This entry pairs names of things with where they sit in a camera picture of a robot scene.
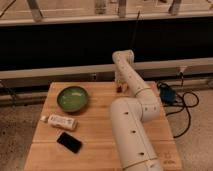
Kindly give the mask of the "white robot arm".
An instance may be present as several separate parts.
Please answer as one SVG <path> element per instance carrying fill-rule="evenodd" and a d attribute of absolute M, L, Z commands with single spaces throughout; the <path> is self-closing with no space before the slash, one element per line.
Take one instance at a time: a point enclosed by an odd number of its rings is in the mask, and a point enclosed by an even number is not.
<path fill-rule="evenodd" d="M 116 83 L 126 83 L 133 93 L 132 97 L 118 98 L 110 105 L 112 130 L 122 170 L 164 171 L 142 125 L 160 115 L 159 98 L 133 69 L 132 50 L 116 51 L 112 59 L 116 67 Z"/>

